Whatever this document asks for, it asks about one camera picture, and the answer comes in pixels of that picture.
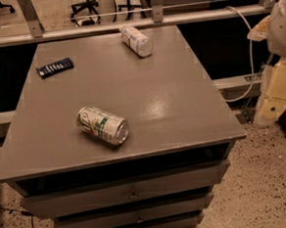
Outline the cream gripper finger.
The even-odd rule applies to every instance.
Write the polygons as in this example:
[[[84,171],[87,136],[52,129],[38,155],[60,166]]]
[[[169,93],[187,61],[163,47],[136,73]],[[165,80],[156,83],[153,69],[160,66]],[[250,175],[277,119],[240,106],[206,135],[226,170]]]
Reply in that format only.
[[[255,123],[270,126],[286,110],[286,57],[267,65],[262,72],[261,95],[258,98]]]
[[[269,23],[269,15],[256,24],[248,33],[249,40],[263,41],[267,39],[267,27]]]

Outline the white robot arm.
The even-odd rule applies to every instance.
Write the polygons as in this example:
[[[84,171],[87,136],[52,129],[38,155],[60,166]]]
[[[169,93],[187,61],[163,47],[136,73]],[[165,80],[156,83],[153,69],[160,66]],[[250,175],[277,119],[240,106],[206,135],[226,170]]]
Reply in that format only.
[[[258,98],[255,123],[269,126],[286,110],[286,0],[279,0],[271,13],[248,33],[250,40],[266,40],[277,64],[262,71],[261,94]]]

